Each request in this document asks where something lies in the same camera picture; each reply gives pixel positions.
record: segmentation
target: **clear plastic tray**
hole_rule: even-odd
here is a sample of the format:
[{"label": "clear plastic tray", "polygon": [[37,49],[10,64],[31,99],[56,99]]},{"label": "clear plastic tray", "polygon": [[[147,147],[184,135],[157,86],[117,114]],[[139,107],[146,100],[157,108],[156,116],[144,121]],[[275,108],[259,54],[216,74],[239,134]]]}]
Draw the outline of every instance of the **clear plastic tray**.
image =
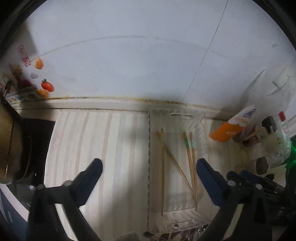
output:
[{"label": "clear plastic tray", "polygon": [[191,185],[191,175],[183,133],[187,133],[189,146],[191,146],[190,132],[193,133],[195,164],[199,158],[208,160],[207,138],[204,125],[202,124],[204,116],[204,113],[197,111],[153,109],[149,112],[148,230],[151,233],[182,231],[211,222],[211,211],[209,210],[211,200],[201,181],[197,177],[198,208],[196,212],[191,192],[166,152],[164,208],[163,216],[161,216],[162,144],[156,135],[156,131],[160,131],[163,128],[164,142],[171,150]]}]

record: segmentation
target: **plastic bag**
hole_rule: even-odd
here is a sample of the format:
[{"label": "plastic bag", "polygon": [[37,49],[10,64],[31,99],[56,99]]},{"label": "plastic bag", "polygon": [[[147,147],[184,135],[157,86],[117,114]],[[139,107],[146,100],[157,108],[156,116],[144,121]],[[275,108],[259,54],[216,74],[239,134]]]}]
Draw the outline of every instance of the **plastic bag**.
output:
[{"label": "plastic bag", "polygon": [[278,114],[286,112],[289,103],[296,91],[296,60],[285,66],[275,79],[266,76],[268,70],[263,70],[255,79],[253,87],[249,90],[248,102],[244,108],[255,105],[256,112],[248,126],[241,133],[241,138],[248,136],[254,125],[259,124],[268,116],[273,116],[280,126]]},{"label": "plastic bag", "polygon": [[282,129],[278,129],[276,135],[279,142],[279,148],[266,156],[269,168],[280,166],[291,153],[292,143],[289,136],[286,135]]}]

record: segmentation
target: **chopsticks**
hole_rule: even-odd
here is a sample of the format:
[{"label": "chopsticks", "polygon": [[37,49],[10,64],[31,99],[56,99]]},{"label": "chopsticks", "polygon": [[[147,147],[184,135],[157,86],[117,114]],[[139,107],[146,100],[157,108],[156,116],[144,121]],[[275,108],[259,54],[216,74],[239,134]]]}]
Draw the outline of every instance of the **chopsticks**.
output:
[{"label": "chopsticks", "polygon": [[194,193],[193,190],[186,178],[186,176],[184,175],[182,169],[180,168],[177,160],[175,159],[175,157],[173,156],[172,152],[170,151],[170,149],[168,148],[168,146],[165,144],[164,140],[163,140],[163,134],[161,134],[159,131],[156,132],[158,138],[161,140],[162,146],[163,148],[166,150],[166,153],[168,154],[168,156],[172,159],[173,163],[175,164],[176,168],[178,169],[179,173],[181,174],[186,186],[188,187],[188,189],[190,190],[192,197],[194,198]]},{"label": "chopsticks", "polygon": [[188,156],[188,163],[189,163],[189,169],[190,169],[190,177],[191,177],[191,184],[192,184],[192,189],[193,189],[193,199],[195,199],[195,192],[194,192],[194,179],[193,179],[193,166],[192,166],[192,160],[191,160],[191,152],[188,144],[188,138],[186,132],[183,133],[183,137],[185,140],[185,146],[187,150],[187,156]]},{"label": "chopsticks", "polygon": [[195,211],[197,212],[197,173],[196,173],[196,166],[195,166],[195,149],[194,149],[194,140],[193,140],[192,132],[190,132],[190,141],[191,141],[193,180],[194,180],[194,185],[193,185],[194,207],[195,207]]},{"label": "chopsticks", "polygon": [[[163,128],[160,129],[160,134],[163,137]],[[163,215],[163,206],[165,198],[165,150],[164,147],[161,148],[161,212],[160,215]]]}]

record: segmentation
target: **fridge magnet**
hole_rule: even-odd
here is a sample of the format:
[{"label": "fridge magnet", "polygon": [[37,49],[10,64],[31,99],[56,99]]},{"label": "fridge magnet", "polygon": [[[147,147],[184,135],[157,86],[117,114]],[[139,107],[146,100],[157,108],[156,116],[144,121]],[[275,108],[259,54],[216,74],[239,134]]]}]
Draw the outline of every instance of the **fridge magnet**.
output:
[{"label": "fridge magnet", "polygon": [[42,59],[41,58],[38,58],[36,60],[36,62],[35,62],[35,68],[36,69],[42,69],[43,66],[44,66],[44,63],[43,63]]},{"label": "fridge magnet", "polygon": [[44,90],[47,90],[48,92],[54,91],[54,86],[50,82],[48,82],[46,79],[42,80],[41,87]]},{"label": "fridge magnet", "polygon": [[11,72],[12,72],[13,76],[15,77],[15,79],[17,80],[16,86],[19,89],[23,89],[23,88],[32,86],[31,81],[29,81],[28,79],[25,79],[23,77],[22,69],[20,68],[20,66],[18,66],[16,64],[9,64],[8,67],[11,70]]},{"label": "fridge magnet", "polygon": [[37,90],[35,90],[35,92],[36,92],[39,96],[41,96],[41,97],[43,97],[43,98],[45,98],[45,99],[48,99],[48,98],[49,98],[49,91],[48,91],[48,90],[37,89]]},{"label": "fridge magnet", "polygon": [[29,100],[36,100],[36,99],[44,99],[44,97],[40,96],[36,91],[29,91],[24,93],[12,93],[5,98],[8,103],[20,103]]},{"label": "fridge magnet", "polygon": [[37,79],[38,78],[38,74],[31,72],[30,74],[31,79]]},{"label": "fridge magnet", "polygon": [[20,57],[21,57],[22,62],[24,63],[24,65],[26,67],[28,67],[29,65],[31,65],[31,61],[30,61],[30,59],[29,59],[29,57],[28,57],[28,55],[27,55],[27,53],[26,53],[26,51],[24,49],[24,46],[20,45],[17,48],[17,51],[18,51],[18,53],[19,53],[19,55],[20,55]]}]

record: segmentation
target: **pink sticker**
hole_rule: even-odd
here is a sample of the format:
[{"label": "pink sticker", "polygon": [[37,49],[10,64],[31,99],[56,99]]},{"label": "pink sticker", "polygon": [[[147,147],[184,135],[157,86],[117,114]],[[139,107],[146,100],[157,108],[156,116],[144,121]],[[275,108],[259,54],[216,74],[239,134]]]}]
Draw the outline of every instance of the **pink sticker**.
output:
[{"label": "pink sticker", "polygon": [[24,49],[24,47],[22,45],[20,45],[18,48],[17,48],[17,51],[19,52],[20,54],[20,57],[22,59],[22,62],[24,63],[24,65],[27,67],[29,65],[31,65],[31,61]]}]

